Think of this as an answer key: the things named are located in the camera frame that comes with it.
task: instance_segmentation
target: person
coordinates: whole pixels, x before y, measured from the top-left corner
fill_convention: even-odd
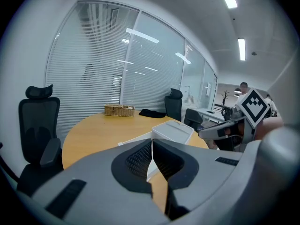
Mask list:
[[[268,110],[268,112],[266,113],[266,115],[264,117],[265,118],[276,117],[277,116],[277,108],[276,108],[275,103],[273,102],[271,96],[268,94],[264,100],[266,101],[267,104],[269,104],[269,107],[270,107],[270,109]]]
[[[246,96],[247,90],[248,90],[248,84],[246,82],[242,82],[240,84],[240,91],[242,92],[242,94],[236,100],[235,106],[238,105],[241,102],[241,100]]]

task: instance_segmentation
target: ceiling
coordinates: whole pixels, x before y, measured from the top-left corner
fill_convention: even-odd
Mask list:
[[[228,74],[231,84],[264,81],[270,86],[299,45],[298,36],[273,0],[153,0],[181,19],[211,52],[219,82]],[[246,61],[240,60],[237,38],[246,40]]]

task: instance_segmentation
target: white box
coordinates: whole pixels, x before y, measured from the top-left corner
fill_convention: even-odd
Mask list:
[[[167,121],[152,128],[152,138],[163,138],[188,144],[194,129],[178,121]]]
[[[120,142],[118,143],[118,145],[122,146],[126,143],[132,143],[148,138],[163,138],[177,143],[188,144],[193,134],[193,131],[194,129],[185,125],[184,123],[171,120],[153,127],[152,132],[145,133],[141,136],[135,137],[125,142]],[[158,167],[156,166],[153,160],[153,147],[151,149],[152,160],[148,167],[147,181],[149,181],[150,178],[153,177],[159,171]]]

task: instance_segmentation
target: wooden table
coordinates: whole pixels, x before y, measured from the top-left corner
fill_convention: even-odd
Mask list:
[[[115,117],[95,114],[77,123],[68,133],[63,149],[62,163],[64,168],[71,166],[79,159],[99,151],[117,147],[125,142],[151,131],[151,128],[169,120],[169,117],[149,118],[138,115]],[[193,133],[189,145],[208,148],[205,141]],[[153,191],[153,201],[164,212],[167,195],[167,182],[159,172],[150,179]]]

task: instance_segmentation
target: glass wall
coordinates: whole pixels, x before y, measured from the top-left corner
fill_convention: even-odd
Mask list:
[[[205,108],[211,110],[211,104],[213,103],[215,90],[214,89],[214,71],[210,67],[207,61],[205,61],[205,71],[203,79],[202,93],[199,103],[199,108]]]
[[[210,109],[210,110],[213,109],[216,92],[217,92],[217,77],[216,77],[216,75],[214,75],[214,80],[212,82],[210,103],[208,105],[208,109]]]
[[[57,135],[64,141],[82,119],[120,102],[120,85],[130,34],[138,11],[79,2],[57,33],[45,84],[60,99]]]
[[[80,120],[122,103],[165,112],[171,88],[187,108],[211,109],[214,72],[178,32],[134,8],[78,2],[56,34],[45,86],[60,99],[57,135],[62,143]]]
[[[165,111],[170,88],[180,89],[185,39],[164,23],[141,13],[131,32],[122,83],[123,104]]]
[[[198,108],[204,74],[204,57],[187,41],[180,90],[183,94],[181,120],[187,108]]]

